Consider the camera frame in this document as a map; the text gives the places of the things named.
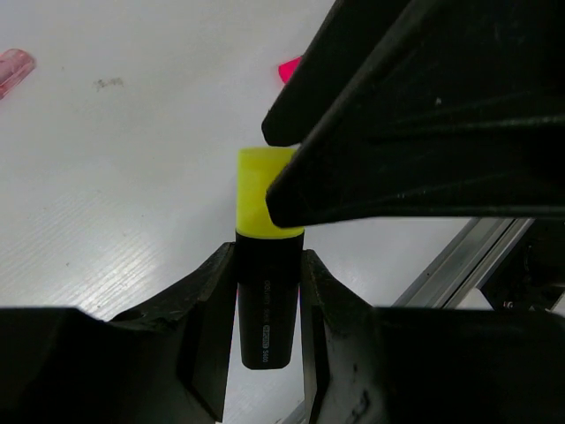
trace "yellow highlighter cap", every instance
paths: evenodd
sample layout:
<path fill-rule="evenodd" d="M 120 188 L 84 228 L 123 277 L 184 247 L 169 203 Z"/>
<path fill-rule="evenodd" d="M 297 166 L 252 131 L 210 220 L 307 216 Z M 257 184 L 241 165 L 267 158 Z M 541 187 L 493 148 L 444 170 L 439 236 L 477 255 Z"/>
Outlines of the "yellow highlighter cap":
<path fill-rule="evenodd" d="M 268 213 L 267 189 L 290 162 L 294 148 L 242 148 L 237 156 L 236 231 L 256 239 L 289 239 L 304 228 L 279 228 Z"/>

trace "pink object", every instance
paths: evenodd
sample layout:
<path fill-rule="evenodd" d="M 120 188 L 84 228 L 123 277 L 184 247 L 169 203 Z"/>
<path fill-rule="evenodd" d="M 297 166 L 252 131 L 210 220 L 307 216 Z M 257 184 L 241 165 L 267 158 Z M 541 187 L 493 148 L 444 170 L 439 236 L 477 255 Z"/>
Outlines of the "pink object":
<path fill-rule="evenodd" d="M 33 69 L 35 59 L 23 50 L 6 50 L 0 56 L 0 99 L 4 98 Z"/>
<path fill-rule="evenodd" d="M 289 82 L 290 77 L 294 73 L 294 70 L 297 69 L 300 60 L 302 60 L 302 57 L 297 57 L 296 59 L 292 59 L 289 62 L 279 65 L 279 75 L 281 76 L 283 83 L 286 84 Z"/>

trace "white table surface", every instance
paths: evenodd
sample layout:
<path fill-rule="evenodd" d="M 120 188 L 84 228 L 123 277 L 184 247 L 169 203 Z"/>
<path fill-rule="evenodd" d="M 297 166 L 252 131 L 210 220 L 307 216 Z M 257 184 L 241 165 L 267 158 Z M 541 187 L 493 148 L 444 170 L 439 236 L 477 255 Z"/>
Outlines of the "white table surface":
<path fill-rule="evenodd" d="M 38 68 L 0 102 L 0 305 L 108 319 L 232 240 L 236 152 L 263 145 L 275 67 L 331 4 L 4 1 L 0 49 L 26 49 Z M 306 244 L 389 305 L 465 222 L 365 220 L 308 229 Z M 224 422 L 286 417 L 303 398 L 299 340 L 287 368 L 252 372 L 238 338 Z"/>

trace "black highlighter barrel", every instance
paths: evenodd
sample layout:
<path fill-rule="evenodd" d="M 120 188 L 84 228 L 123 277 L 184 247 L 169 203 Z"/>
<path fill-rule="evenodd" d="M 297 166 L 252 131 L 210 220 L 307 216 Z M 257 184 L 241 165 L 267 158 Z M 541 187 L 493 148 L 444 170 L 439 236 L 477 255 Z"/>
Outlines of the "black highlighter barrel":
<path fill-rule="evenodd" d="M 241 357 L 250 369 L 290 362 L 303 244 L 304 233 L 279 239 L 236 234 Z"/>

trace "highlighter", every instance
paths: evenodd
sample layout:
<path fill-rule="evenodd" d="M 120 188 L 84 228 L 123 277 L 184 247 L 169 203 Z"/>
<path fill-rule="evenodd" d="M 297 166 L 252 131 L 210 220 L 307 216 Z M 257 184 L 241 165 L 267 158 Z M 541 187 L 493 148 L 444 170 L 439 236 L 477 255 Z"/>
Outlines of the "highlighter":
<path fill-rule="evenodd" d="M 304 228 L 275 226 L 265 197 L 294 152 L 244 148 L 237 157 L 237 308 L 241 358 L 250 369 L 290 362 Z"/>

